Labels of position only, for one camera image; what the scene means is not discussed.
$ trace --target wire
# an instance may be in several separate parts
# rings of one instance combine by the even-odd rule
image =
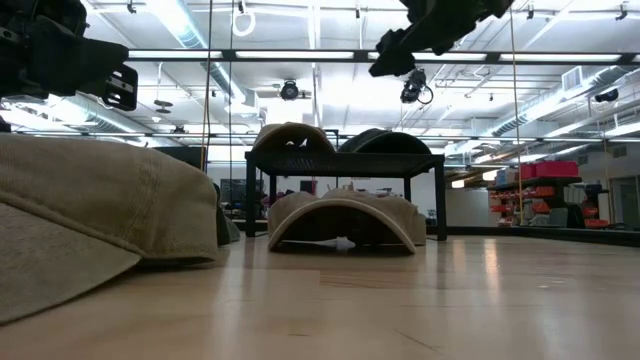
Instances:
[[[429,91],[429,93],[431,94],[431,99],[429,99],[429,101],[427,101],[427,102],[423,102],[422,100],[420,100],[420,98],[418,98],[418,102],[419,102],[420,104],[422,104],[422,105],[429,105],[429,104],[431,104],[431,103],[433,102],[433,98],[435,97],[435,96],[433,95],[433,90],[431,90],[431,88],[430,88],[429,86],[427,86],[427,87],[426,87],[426,90],[428,90],[428,91]]]
[[[513,6],[509,7],[509,15],[511,17],[509,23],[511,26],[511,53],[515,54],[516,53],[516,40],[515,40],[515,34],[513,31]],[[513,57],[513,101],[514,101],[514,106],[515,106],[515,110],[516,110],[516,119],[520,118],[520,114],[518,112],[519,108],[518,108],[518,82],[516,79],[516,70],[517,70],[518,66],[516,65],[516,57]],[[516,122],[516,139],[518,140],[518,143],[520,143],[520,124],[518,122]],[[518,193],[519,193],[519,197],[520,197],[520,226],[522,226],[522,223],[524,222],[524,200],[522,198],[522,163],[520,162],[520,151],[521,148],[518,147]]]
[[[211,75],[209,71],[211,69],[211,34],[213,25],[213,0],[209,0],[209,41],[207,42],[207,80],[206,80],[206,89],[204,94],[204,114],[202,116],[202,150],[200,152],[200,167],[202,171],[207,173],[207,162],[205,161],[205,153],[208,154],[209,145],[211,144],[211,114],[209,112],[209,94],[211,93]],[[206,126],[206,134],[207,134],[207,142],[205,147],[205,126]]]

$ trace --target ceiling beam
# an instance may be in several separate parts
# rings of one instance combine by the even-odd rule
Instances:
[[[194,62],[206,60],[206,50],[193,49],[131,49],[132,62]],[[299,62],[299,63],[373,63],[378,53],[373,50],[344,49],[211,49],[211,56],[217,61],[229,62]],[[431,52],[414,53],[417,64],[455,65],[637,65],[640,66],[640,52],[496,52],[496,51],[452,51],[441,56]]]

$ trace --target robotic arm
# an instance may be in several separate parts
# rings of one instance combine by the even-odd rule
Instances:
[[[86,18],[79,0],[0,0],[0,99],[81,91],[134,110],[138,73],[124,65],[129,49],[84,38]]]
[[[380,56],[369,69],[372,76],[400,76],[415,68],[412,52],[431,49],[436,55],[449,51],[455,41],[491,15],[502,17],[514,0],[400,0],[411,26],[389,30],[376,50]]]

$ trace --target black table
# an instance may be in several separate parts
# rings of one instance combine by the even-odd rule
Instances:
[[[246,152],[246,235],[255,236],[256,169],[269,175],[270,204],[276,201],[278,176],[370,177],[404,179],[411,201],[411,179],[435,169],[437,239],[447,240],[444,155]]]

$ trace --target black robotic arm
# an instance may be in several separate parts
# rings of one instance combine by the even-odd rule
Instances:
[[[389,30],[376,50],[380,56],[369,69],[372,76],[404,75],[415,68],[412,52],[431,49],[436,55],[449,51],[455,41],[494,15],[502,17],[514,0],[400,0],[411,26]]]

